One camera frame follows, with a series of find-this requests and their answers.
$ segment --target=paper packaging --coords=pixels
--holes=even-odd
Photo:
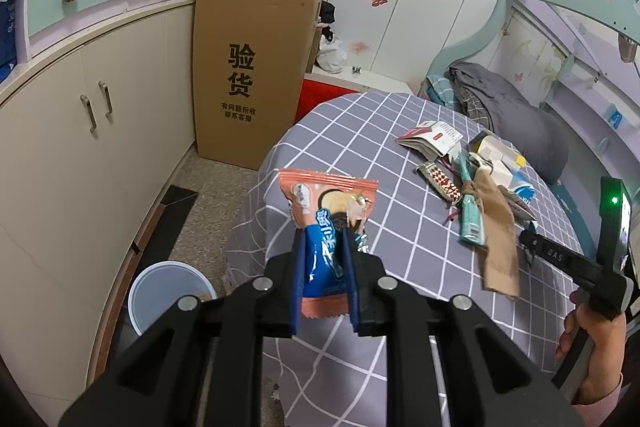
[[[322,0],[196,0],[198,154],[258,169],[294,123]]]
[[[450,152],[462,140],[462,134],[445,122],[425,121],[403,134],[396,142],[420,152],[433,161]]]

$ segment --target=plastic bag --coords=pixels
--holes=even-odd
[[[373,210],[378,182],[324,172],[283,169],[278,183],[291,216],[305,230],[305,287],[302,314],[309,318],[347,312],[346,284],[340,263],[342,229],[356,236],[365,251],[364,226]]]
[[[323,35],[320,37],[320,47],[316,61],[327,73],[340,73],[347,65],[347,52],[344,50],[342,41],[335,37],[331,42]]]

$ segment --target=plastic bucket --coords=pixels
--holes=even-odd
[[[201,300],[218,297],[209,280],[188,264],[162,261],[143,270],[129,291],[129,318],[136,333],[142,335],[185,295],[195,295]]]

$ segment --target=product box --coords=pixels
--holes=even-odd
[[[196,0],[198,155],[258,169],[294,123],[322,0]]]

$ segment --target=candy wrapper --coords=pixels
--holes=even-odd
[[[289,200],[292,219],[305,230],[302,314],[309,318],[345,314],[342,230],[353,230],[358,249],[367,251],[364,225],[373,210],[378,182],[297,169],[279,171],[278,182]]]

